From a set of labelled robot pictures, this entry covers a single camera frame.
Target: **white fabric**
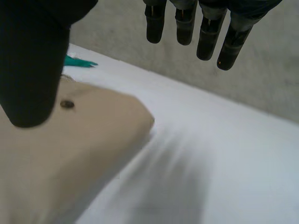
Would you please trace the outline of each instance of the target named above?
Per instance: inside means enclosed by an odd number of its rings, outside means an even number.
[[[70,52],[99,65],[65,74],[136,95],[156,119],[151,141],[77,224],[299,223],[297,124],[74,45]]]

